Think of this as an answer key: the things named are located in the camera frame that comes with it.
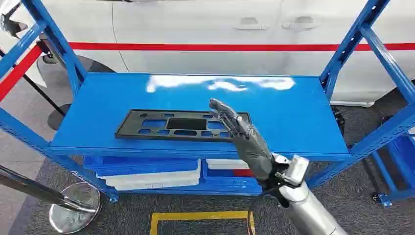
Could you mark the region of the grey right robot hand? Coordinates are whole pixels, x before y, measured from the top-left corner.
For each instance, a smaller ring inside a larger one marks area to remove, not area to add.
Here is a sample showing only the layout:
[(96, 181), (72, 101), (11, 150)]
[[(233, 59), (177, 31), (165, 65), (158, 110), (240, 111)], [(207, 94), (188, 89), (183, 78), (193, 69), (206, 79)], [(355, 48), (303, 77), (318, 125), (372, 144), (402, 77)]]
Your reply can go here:
[(218, 99), (210, 98), (209, 107), (212, 114), (229, 129), (239, 158), (248, 165), (262, 189), (267, 191), (275, 187), (270, 177), (273, 170), (272, 154), (257, 129)]

